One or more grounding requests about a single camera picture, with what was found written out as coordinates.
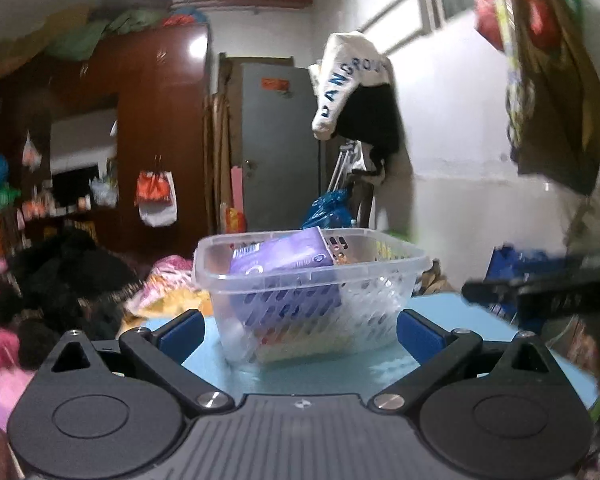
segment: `red sticker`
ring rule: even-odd
[[[280,92],[289,91],[289,81],[287,79],[275,79],[269,77],[262,78],[262,87],[265,90],[278,90]]]

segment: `orange bag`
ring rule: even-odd
[[[136,206],[141,202],[171,205],[171,186],[161,171],[141,171],[136,186]]]

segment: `brown wardrobe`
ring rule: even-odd
[[[208,235],[203,171],[203,112],[208,88],[206,25],[156,28],[100,41],[88,61],[39,55],[0,79],[0,153],[10,164],[10,183],[28,198],[49,178],[53,121],[115,106],[118,114],[116,209],[94,209],[99,241],[110,250],[145,261],[168,254],[190,257]],[[27,130],[43,155],[39,170],[22,167]],[[156,156],[173,173],[178,221],[145,226],[134,206],[141,170]]]

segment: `blue gripper pad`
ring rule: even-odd
[[[186,361],[205,339],[205,318],[198,310],[187,310],[154,331],[158,350],[179,364]]]
[[[446,348],[445,337],[417,320],[408,310],[398,314],[396,333],[403,348],[421,365]]]

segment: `plastic basket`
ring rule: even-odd
[[[398,313],[424,251],[370,229],[323,230],[333,267],[229,275],[235,249],[295,231],[217,235],[200,240],[196,285],[209,291],[224,355],[230,362],[378,348],[395,340]]]

